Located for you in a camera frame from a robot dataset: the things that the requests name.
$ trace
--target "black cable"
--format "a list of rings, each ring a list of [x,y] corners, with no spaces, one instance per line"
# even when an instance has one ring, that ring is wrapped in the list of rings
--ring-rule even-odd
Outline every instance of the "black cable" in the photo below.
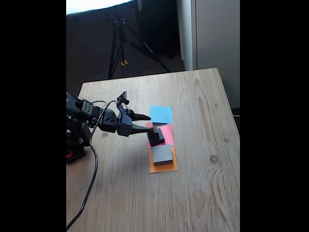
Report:
[[[88,191],[87,191],[87,193],[86,193],[85,199],[84,199],[84,201],[83,201],[82,207],[81,207],[81,209],[79,210],[78,214],[77,214],[77,215],[72,219],[72,221],[67,225],[66,231],[68,231],[68,229],[73,225],[73,223],[74,223],[74,222],[79,218],[79,216],[82,214],[82,212],[83,212],[83,210],[84,210],[84,208],[85,208],[85,205],[86,205],[88,196],[89,196],[89,194],[90,194],[91,188],[92,188],[92,186],[93,186],[93,182],[95,181],[95,178],[96,178],[96,175],[97,175],[97,170],[98,170],[98,155],[97,155],[95,149],[94,149],[93,146],[92,146],[91,140],[92,140],[92,136],[93,136],[93,134],[94,134],[94,132],[95,132],[97,126],[98,126],[98,122],[100,121],[100,119],[101,119],[101,117],[103,116],[103,113],[105,112],[105,110],[107,109],[107,107],[109,107],[109,105],[110,105],[112,102],[114,102],[114,101],[110,101],[108,104],[105,104],[105,105],[104,105],[105,108],[104,108],[104,110],[102,111],[102,113],[100,114],[100,116],[98,117],[98,121],[97,121],[95,127],[93,128],[93,131],[91,132],[90,139],[89,139],[89,144],[90,144],[90,147],[91,147],[91,149],[92,149],[92,151],[93,151],[93,153],[94,153],[94,155],[95,155],[95,160],[96,160],[95,171],[94,171],[94,173],[93,173],[93,177],[92,177],[90,186],[89,186],[89,188],[88,188]]]
[[[104,102],[104,103],[106,104],[106,102],[105,102],[105,101],[93,101],[92,103],[96,103],[96,102]]]

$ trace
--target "pink sticky note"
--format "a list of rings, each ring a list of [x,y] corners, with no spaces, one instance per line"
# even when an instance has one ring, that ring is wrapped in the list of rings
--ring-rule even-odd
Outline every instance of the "pink sticky note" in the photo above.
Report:
[[[170,124],[160,126],[158,128],[160,128],[162,131],[165,143],[159,144],[157,146],[164,145],[164,144],[169,144],[170,146],[174,146],[173,131],[172,131],[172,127],[170,126]]]

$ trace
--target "wood grain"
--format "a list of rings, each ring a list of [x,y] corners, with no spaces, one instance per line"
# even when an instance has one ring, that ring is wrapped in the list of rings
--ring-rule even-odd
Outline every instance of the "wood grain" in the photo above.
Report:
[[[218,70],[84,83],[79,98],[110,101],[124,90],[136,113],[148,115],[151,105],[173,107],[178,170],[149,173],[146,134],[97,130],[97,177],[70,231],[240,231],[239,133]],[[67,165],[67,223],[93,175],[94,156],[86,151],[84,159]]]

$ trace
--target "dark background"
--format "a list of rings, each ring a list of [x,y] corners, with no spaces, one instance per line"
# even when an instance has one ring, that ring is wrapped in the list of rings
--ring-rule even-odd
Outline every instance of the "dark background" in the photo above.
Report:
[[[171,72],[184,71],[180,55],[176,0],[137,1],[116,6],[118,14],[126,18],[131,28],[153,49]],[[115,7],[67,16],[66,85],[77,96],[83,82],[106,80],[112,51],[112,24]],[[125,29],[128,40],[140,42]],[[130,46],[125,48],[129,62],[117,65],[113,79],[165,73],[156,61]]]

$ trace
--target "wall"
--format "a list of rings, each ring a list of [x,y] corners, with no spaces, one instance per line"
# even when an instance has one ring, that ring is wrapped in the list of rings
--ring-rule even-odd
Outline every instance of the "wall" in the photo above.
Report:
[[[197,69],[217,67],[231,108],[240,108],[240,1],[197,0]]]
[[[185,70],[197,69],[196,0],[177,0],[181,56]]]

